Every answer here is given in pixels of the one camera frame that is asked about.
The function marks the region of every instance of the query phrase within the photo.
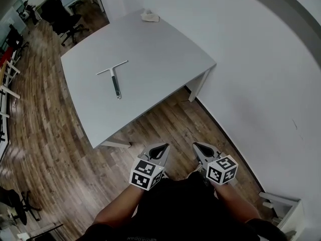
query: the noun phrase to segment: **person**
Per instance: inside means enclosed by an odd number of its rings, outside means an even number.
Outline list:
[[[287,240],[231,185],[214,184],[205,175],[199,166],[187,179],[162,178],[149,191],[128,186],[78,241]]]
[[[35,6],[29,5],[28,0],[24,2],[24,6],[25,6],[25,10],[28,11],[29,13],[29,17],[32,19],[32,22],[34,23],[34,25],[36,25],[38,23],[38,20],[36,18],[36,14],[34,11]]]

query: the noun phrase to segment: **wooden floor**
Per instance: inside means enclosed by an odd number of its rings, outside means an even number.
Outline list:
[[[97,5],[85,3],[78,10],[90,32],[77,40],[108,24]],[[65,238],[75,240],[128,186],[134,158],[155,142],[170,143],[167,173],[177,180],[197,166],[194,141],[231,154],[240,164],[237,190],[264,218],[271,218],[272,211],[261,206],[260,189],[237,153],[202,108],[188,102],[184,89],[115,135],[131,141],[131,148],[92,149],[77,119],[60,61],[72,47],[70,41],[62,47],[45,21],[30,32],[28,41],[30,46],[17,64],[21,75],[12,84],[21,99],[9,96],[11,144],[0,164],[0,184],[17,192],[31,190],[32,202],[43,209],[39,222],[28,215],[27,231],[59,221],[64,223]]]

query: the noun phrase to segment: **forearm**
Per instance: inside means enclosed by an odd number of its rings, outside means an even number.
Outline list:
[[[214,183],[212,185],[215,187],[219,200],[225,204],[235,219],[247,222],[254,218],[261,218],[256,208],[240,196],[231,185],[220,186]]]
[[[119,227],[131,219],[142,195],[143,189],[129,185],[115,200],[98,213],[95,223]]]

